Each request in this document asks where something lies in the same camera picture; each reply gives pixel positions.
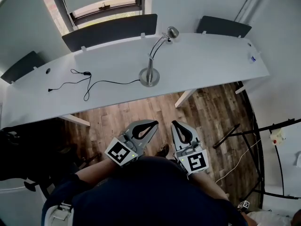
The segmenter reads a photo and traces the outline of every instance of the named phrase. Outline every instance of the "window frame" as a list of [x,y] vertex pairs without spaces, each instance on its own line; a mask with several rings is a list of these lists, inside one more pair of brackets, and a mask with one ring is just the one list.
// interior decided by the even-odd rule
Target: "window frame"
[[75,17],[73,13],[68,13],[64,0],[54,0],[55,4],[65,22],[69,32],[77,29],[77,26],[86,22],[93,21],[98,18],[111,16],[126,12],[142,11],[144,14],[144,2],[145,0],[135,0],[135,3],[113,6],[111,8],[100,9],[79,17]]

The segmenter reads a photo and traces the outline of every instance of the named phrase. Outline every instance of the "window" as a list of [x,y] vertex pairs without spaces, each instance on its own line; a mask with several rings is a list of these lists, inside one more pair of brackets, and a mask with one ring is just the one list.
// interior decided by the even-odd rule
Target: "window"
[[96,23],[143,14],[144,0],[102,0],[68,13],[64,0],[44,0],[61,35]]

